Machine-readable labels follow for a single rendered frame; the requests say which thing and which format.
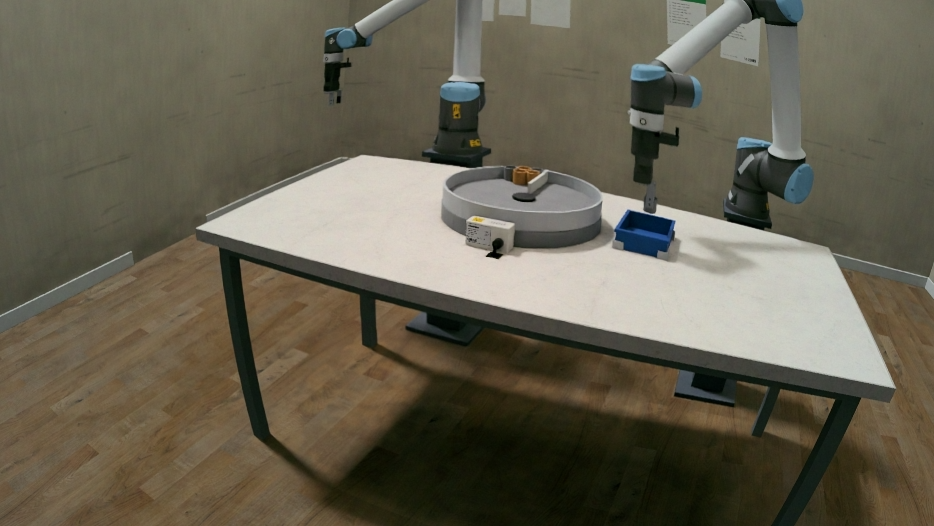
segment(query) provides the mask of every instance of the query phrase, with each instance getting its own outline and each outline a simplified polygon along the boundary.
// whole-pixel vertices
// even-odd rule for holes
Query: wall
[[[383,0],[350,0],[352,23]],[[712,0],[708,14],[721,2]],[[800,26],[803,137],[817,180],[807,202],[772,198],[774,231],[834,252],[917,274],[934,260],[934,3],[806,0]],[[487,164],[536,164],[578,175],[605,192],[640,198],[629,154],[629,69],[667,47],[662,0],[573,0],[571,29],[529,18],[484,23],[481,113]],[[354,133],[350,154],[419,159],[437,128],[438,87],[451,72],[454,2],[434,1],[352,50],[345,72]],[[681,146],[656,163],[662,204],[722,217],[736,140],[771,137],[768,54],[762,64],[719,58],[691,74],[695,109],[670,109]]]
[[[0,313],[339,155],[348,0],[0,3]]]

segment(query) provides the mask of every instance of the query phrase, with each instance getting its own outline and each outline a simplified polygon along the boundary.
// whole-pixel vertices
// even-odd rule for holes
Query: baseboard
[[[127,252],[126,254],[118,257],[117,259],[114,259],[113,261],[104,263],[96,269],[82,274],[81,276],[78,276],[68,283],[60,285],[46,292],[38,298],[29,300],[19,307],[16,307],[4,314],[0,314],[0,332],[4,332],[7,329],[12,329],[29,318],[32,318],[36,314],[51,309],[59,303],[71,297],[77,296],[94,285],[97,285],[105,279],[114,276],[132,266],[133,253]]]
[[[257,199],[259,199],[260,197],[263,197],[263,196],[266,195],[266,194],[275,192],[276,190],[278,190],[278,189],[280,189],[280,188],[282,188],[282,187],[284,187],[284,186],[288,186],[288,185],[290,185],[290,184],[292,184],[292,183],[294,183],[294,182],[296,182],[296,181],[300,181],[300,180],[302,180],[302,179],[308,177],[309,175],[314,175],[314,174],[316,174],[316,173],[318,173],[318,172],[321,172],[321,171],[323,171],[323,170],[327,170],[328,168],[330,168],[330,167],[332,167],[332,166],[336,166],[336,165],[338,165],[338,164],[340,164],[340,163],[346,161],[347,159],[349,159],[349,157],[338,157],[337,159],[334,159],[333,161],[328,161],[328,162],[326,162],[326,163],[324,163],[324,164],[315,166],[314,168],[309,168],[309,169],[305,170],[304,172],[302,172],[302,173],[300,173],[300,174],[298,174],[298,175],[293,175],[292,177],[289,177],[288,179],[283,179],[283,180],[279,181],[279,182],[276,183],[276,184],[269,185],[269,186],[267,186],[266,188],[263,188],[262,190],[257,190],[256,192],[253,192],[252,194],[250,194],[250,195],[248,195],[248,196],[246,196],[246,197],[244,197],[244,198],[237,199],[236,201],[234,201],[233,203],[230,203],[229,205],[222,206],[222,207],[218,208],[217,210],[215,210],[215,211],[213,211],[213,212],[207,214],[207,215],[205,216],[205,218],[206,218],[208,221],[213,221],[214,219],[217,219],[218,217],[220,217],[220,216],[226,214],[227,212],[230,212],[231,210],[236,210],[236,209],[240,208],[241,206],[243,206],[243,205],[249,203],[250,201],[256,201]]]
[[[834,254],[833,257],[837,260],[837,265],[839,265],[840,268],[855,270],[857,272],[862,272],[872,276],[879,276],[880,278],[906,283],[914,287],[927,288],[926,285],[931,282],[927,276],[912,274],[911,272],[905,272],[904,270],[886,267],[877,263],[870,263],[861,259],[841,256],[840,254]]]

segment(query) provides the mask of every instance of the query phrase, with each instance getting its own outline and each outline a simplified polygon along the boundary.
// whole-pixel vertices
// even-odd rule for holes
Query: blue plastic tray
[[[613,231],[616,232],[614,247],[652,257],[659,257],[659,252],[662,252],[664,257],[675,238],[675,222],[627,210]]]

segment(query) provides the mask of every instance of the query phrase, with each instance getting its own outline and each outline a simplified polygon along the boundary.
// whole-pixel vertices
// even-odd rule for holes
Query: white poster
[[[720,43],[720,58],[728,58],[750,66],[759,65],[759,20],[743,24]]]
[[[707,0],[668,0],[668,45],[707,18]]]
[[[483,0],[483,21],[492,22],[493,12],[496,11],[496,0]]]
[[[571,0],[532,0],[532,23],[571,27]]]
[[[506,16],[525,16],[525,0],[499,0],[499,14]]]

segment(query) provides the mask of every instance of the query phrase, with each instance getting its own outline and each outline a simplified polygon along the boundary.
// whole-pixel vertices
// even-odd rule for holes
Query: table
[[[253,434],[270,436],[256,376],[240,261],[359,294],[363,344],[376,301],[581,350],[834,399],[773,524],[794,524],[863,398],[895,386],[831,252],[660,206],[674,219],[670,261],[611,247],[641,201],[605,195],[602,233],[499,260],[441,221],[444,180],[462,168],[361,156],[260,197],[197,229],[220,249],[237,369]]]

